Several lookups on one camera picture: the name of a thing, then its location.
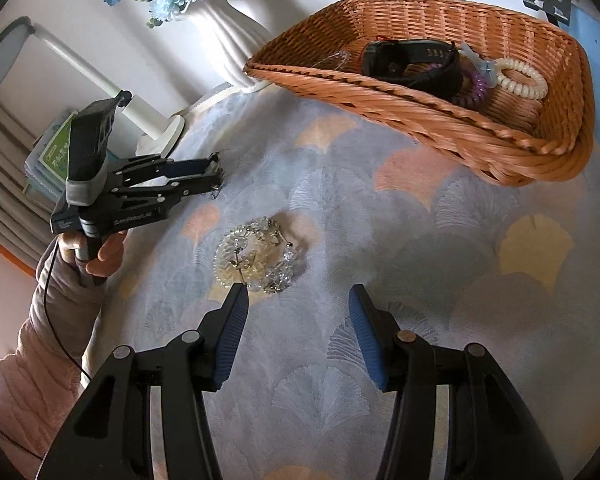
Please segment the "left forearm pink sleeve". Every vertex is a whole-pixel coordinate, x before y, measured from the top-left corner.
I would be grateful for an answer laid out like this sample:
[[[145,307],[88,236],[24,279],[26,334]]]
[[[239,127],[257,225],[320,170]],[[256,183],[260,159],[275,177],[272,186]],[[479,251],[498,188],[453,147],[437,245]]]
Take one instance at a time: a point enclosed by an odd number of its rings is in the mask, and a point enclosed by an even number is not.
[[[14,353],[0,359],[0,451],[22,478],[32,479],[41,458],[80,395],[79,361],[105,297],[54,253],[42,255],[27,321]]]

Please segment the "person's left hand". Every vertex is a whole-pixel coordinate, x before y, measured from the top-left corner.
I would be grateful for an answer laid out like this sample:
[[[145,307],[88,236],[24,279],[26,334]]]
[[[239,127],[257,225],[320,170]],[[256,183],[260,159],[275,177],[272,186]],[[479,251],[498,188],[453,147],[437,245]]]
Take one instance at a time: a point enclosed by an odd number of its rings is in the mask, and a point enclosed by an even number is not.
[[[95,278],[109,278],[122,265],[127,235],[126,231],[110,235],[102,243],[94,259],[84,260],[78,257],[78,250],[87,246],[87,237],[79,232],[62,233],[58,237],[61,258],[73,269],[83,269]]]

